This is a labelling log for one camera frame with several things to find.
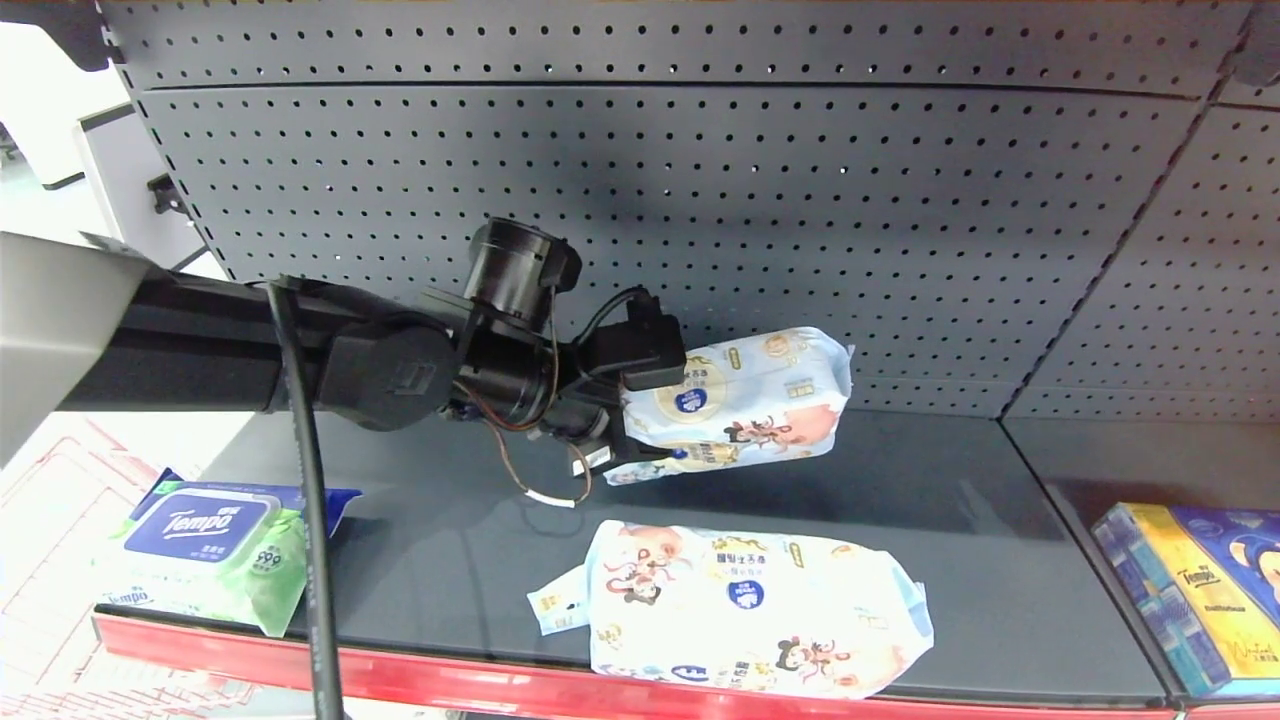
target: baby wipes package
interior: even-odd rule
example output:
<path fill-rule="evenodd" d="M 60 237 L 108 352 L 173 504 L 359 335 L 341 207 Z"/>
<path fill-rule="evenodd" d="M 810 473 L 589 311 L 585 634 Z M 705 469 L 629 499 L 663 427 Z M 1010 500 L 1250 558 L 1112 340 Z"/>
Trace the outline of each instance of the baby wipes package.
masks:
<path fill-rule="evenodd" d="M 847 542 L 607 520 L 585 569 L 605 675 L 863 698 L 933 647 L 923 585 Z"/>
<path fill-rule="evenodd" d="M 326 489 L 326 533 L 360 491 Z M 95 565 L 101 602 L 282 637 L 306 588 L 301 488 L 188 483 L 165 470 Z"/>
<path fill-rule="evenodd" d="M 690 351 L 682 384 L 622 393 L 627 434 L 672 456 L 620 465 L 605 479 L 630 484 L 829 451 L 852 391 L 851 354 L 817 328 Z"/>

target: pegboard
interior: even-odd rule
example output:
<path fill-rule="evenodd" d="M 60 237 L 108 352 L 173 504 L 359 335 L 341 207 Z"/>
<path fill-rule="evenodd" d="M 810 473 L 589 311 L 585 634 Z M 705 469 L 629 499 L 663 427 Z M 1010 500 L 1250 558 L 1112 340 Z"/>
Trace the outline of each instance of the pegboard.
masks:
<path fill-rule="evenodd" d="M 1247 3 L 104 3 L 136 90 L 929 83 L 1196 97 Z"/>
<path fill-rule="evenodd" d="M 1213 108 L 1012 416 L 1280 420 L 1280 113 Z"/>
<path fill-rule="evenodd" d="M 1280 85 L 1271 87 L 1251 87 L 1235 81 L 1228 83 L 1222 90 L 1220 101 L 1231 105 L 1247 105 L 1253 108 L 1280 108 Z"/>
<path fill-rule="evenodd" d="M 986 416 L 1194 113 L 888 87 L 265 87 L 140 108 L 236 279 L 461 291 L 494 213 L 582 254 L 570 329 L 644 282 L 691 346 L 814 324 L 861 347 L 870 405 Z"/>

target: tempo wet wipes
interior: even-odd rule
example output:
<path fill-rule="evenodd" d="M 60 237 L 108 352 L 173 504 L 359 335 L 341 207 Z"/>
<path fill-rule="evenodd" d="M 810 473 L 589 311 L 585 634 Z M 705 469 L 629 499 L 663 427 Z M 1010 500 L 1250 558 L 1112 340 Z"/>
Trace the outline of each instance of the tempo wet wipes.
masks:
<path fill-rule="evenodd" d="M 326 534 L 360 491 L 325 491 Z M 306 588 L 301 488 L 188 483 L 166 470 L 96 561 L 101 602 L 282 637 Z"/>

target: robotic arm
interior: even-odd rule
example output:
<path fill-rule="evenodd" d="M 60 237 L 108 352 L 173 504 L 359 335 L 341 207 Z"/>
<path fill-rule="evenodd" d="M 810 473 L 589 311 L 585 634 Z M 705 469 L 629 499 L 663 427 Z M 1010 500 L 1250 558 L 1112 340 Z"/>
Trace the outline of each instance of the robotic arm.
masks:
<path fill-rule="evenodd" d="M 58 283 L 51 277 L 55 272 L 67 270 L 67 260 L 58 268 L 10 263 L 23 256 L 13 250 L 19 245 L 29 251 L 32 242 L 52 243 L 14 236 L 5 236 L 4 242 L 4 286 L 9 288 L 14 287 L 10 277 L 19 273 L 28 278 L 35 273 L 47 284 Z M 58 409 L 273 411 L 287 406 L 280 350 L 262 288 L 155 266 L 140 272 L 137 259 L 91 250 L 56 250 L 68 251 L 92 254 L 96 258 L 77 258 L 113 264 L 116 274 L 128 266 L 125 274 L 141 274 L 141 279 L 101 355 L 73 380 Z M 371 430 L 401 429 L 431 414 L 454 420 L 485 416 L 508 430 L 538 429 L 571 442 L 598 470 L 666 457 L 668 451 L 626 436 L 620 397 L 623 388 L 652 389 L 684 380 L 680 323 L 662 311 L 658 299 L 643 287 L 626 290 L 579 337 L 563 342 L 544 332 L 557 297 L 573 290 L 582 266 L 567 241 L 493 219 L 475 233 L 470 256 L 466 297 L 429 290 L 416 306 L 353 287 L 294 281 L 305 373 L 316 409 Z M 603 324 L 623 304 L 626 319 Z M 10 320 L 17 318 L 10 311 L 33 311 L 36 302 L 5 297 L 4 305 L 0 336 L 8 360 L 15 348 L 29 354 L 33 346 L 14 336 Z M 67 313 L 87 310 L 68 306 L 61 310 Z M 6 395 L 19 383 L 41 382 L 13 375 L 6 372 L 0 378 Z M 5 439 L 8 455 L 13 443 Z M 575 474 L 581 470 L 575 468 Z"/>

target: gray metal shelf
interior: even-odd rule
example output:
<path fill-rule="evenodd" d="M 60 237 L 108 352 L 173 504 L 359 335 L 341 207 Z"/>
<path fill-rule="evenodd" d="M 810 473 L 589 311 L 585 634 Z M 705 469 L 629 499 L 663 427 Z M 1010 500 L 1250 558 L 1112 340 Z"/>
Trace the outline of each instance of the gray metal shelf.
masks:
<path fill-rule="evenodd" d="M 492 213 L 582 251 L 568 327 L 634 282 L 660 291 L 692 346 L 818 325 L 860 346 L 859 409 L 1277 418 L 1266 302 L 1280 245 L 1266 228 L 1280 196 L 1266 163 L 1280 135 L 1261 129 L 1275 113 L 1217 106 L 1198 123 L 1245 3 L 108 1 L 102 14 L 234 278 L 305 274 L 412 301 L 461 287 L 466 241 Z M 1260 101 L 1230 83 L 1221 99 Z M 1215 152 L 1249 161 L 1226 170 Z M 1148 251 L 1190 219 L 1181 210 L 1211 210 L 1179 234 L 1194 247 Z M 1117 345 L 1138 315 L 1120 301 L 1169 260 L 1181 282 L 1148 288 L 1152 337 Z M 1230 292 L 1189 290 L 1202 284 Z M 1152 309 L 1201 305 L 1212 327 Z"/>
<path fill-rule="evenodd" d="M 1165 696 L 992 421 L 846 413 L 829 455 L 600 486 L 567 511 L 520 497 L 483 427 L 428 420 L 379 434 L 319 420 L 328 482 L 366 492 L 333 546 L 347 642 L 582 667 L 586 635 L 539 637 L 525 593 L 581 562 L 595 527 L 616 518 L 818 534 L 892 552 L 928 587 L 938 642 L 890 694 L 1130 707 Z M 562 480 L 563 448 L 513 441 L 529 482 L 573 491 Z M 206 479 L 294 483 L 292 420 L 255 418 Z"/>
<path fill-rule="evenodd" d="M 1116 502 L 1280 507 L 1280 425 L 1005 420 L 1032 470 L 1092 527 Z"/>

